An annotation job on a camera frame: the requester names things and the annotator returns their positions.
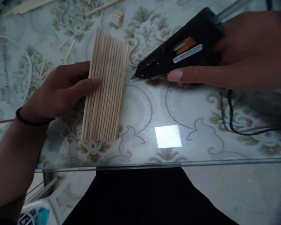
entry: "floor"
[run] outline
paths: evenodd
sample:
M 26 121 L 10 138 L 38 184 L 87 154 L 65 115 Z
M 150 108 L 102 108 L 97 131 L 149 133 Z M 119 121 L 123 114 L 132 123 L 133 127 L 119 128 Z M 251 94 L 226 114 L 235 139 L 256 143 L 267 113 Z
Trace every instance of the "floor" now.
M 281 163 L 184 167 L 193 183 L 220 211 L 239 224 L 281 224 Z M 57 173 L 62 182 L 69 176 Z M 65 217 L 95 177 L 74 172 L 58 198 Z

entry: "person's lap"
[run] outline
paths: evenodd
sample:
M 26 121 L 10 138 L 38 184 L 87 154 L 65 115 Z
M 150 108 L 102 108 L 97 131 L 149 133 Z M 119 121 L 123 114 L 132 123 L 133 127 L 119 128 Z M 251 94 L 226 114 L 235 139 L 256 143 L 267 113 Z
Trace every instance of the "person's lap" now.
M 64 224 L 116 221 L 236 224 L 192 185 L 182 168 L 97 171 Z

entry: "table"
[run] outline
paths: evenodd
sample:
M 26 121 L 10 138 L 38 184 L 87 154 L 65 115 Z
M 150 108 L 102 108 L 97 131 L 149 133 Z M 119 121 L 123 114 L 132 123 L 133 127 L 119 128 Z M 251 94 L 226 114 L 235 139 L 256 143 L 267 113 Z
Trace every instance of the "table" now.
M 31 58 L 28 98 L 40 85 L 37 77 L 43 57 L 47 57 L 47 67 L 60 65 L 58 60 L 65 58 L 75 39 L 68 62 L 90 60 L 97 26 L 132 48 L 118 140 L 80 140 L 82 99 L 64 120 L 51 122 L 37 171 L 281 162 L 281 131 L 241 136 L 225 128 L 229 121 L 227 90 L 208 85 L 184 90 L 159 79 L 129 82 L 137 64 L 201 9 L 210 7 L 217 14 L 233 0 L 124 0 L 85 17 L 86 12 L 106 2 L 91 1 L 88 5 L 88 0 L 58 0 L 24 15 L 0 15 L 0 34 L 13 38 Z M 125 14 L 119 28 L 110 23 L 117 9 Z M 236 14 L 247 10 L 266 10 L 265 1 L 255 0 Z M 65 39 L 67 44 L 59 50 Z M 26 66 L 19 62 L 15 74 Z M 13 85 L 16 89 L 21 84 Z M 234 92 L 233 108 L 234 127 L 239 131 L 281 126 L 281 90 Z M 0 129 L 0 140 L 7 127 Z M 157 143 L 156 137 L 165 129 L 172 132 L 170 138 L 161 135 L 167 138 Z

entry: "white sticker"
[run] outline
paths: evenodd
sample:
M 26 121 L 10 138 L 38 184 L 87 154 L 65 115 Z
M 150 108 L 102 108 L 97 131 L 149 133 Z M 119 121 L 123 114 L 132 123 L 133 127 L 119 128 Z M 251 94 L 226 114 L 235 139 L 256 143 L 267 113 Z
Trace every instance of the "white sticker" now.
M 199 44 L 197 45 L 196 47 L 193 47 L 191 48 L 190 50 L 187 50 L 186 52 L 178 55 L 177 57 L 173 58 L 173 62 L 174 63 L 177 63 L 177 62 L 180 62 L 181 60 L 193 55 L 193 54 L 196 54 L 197 52 L 201 51 L 203 49 L 203 45 L 202 44 Z

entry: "white cord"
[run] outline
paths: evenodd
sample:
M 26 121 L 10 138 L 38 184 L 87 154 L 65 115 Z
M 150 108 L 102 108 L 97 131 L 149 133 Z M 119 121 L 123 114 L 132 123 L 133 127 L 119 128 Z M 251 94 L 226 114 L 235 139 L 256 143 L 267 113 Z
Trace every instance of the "white cord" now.
M 28 83 L 27 83 L 27 89 L 26 89 L 26 92 L 24 93 L 24 98 L 23 98 L 23 101 L 21 103 L 21 106 L 24 105 L 26 99 L 27 99 L 27 96 L 28 96 L 28 93 L 29 93 L 29 89 L 30 89 L 30 85 L 31 85 L 31 80 L 32 80 L 32 63 L 31 63 L 31 59 L 28 55 L 28 53 L 24 50 L 24 48 L 22 48 L 17 42 L 15 42 L 13 39 L 9 38 L 9 37 L 6 37 L 6 36 L 3 36 L 3 35 L 0 35 L 0 38 L 6 38 L 8 40 L 10 40 L 11 42 L 15 43 L 25 54 L 26 54 L 26 58 L 27 58 L 27 61 L 28 61 L 28 64 L 29 64 L 29 74 L 28 74 Z

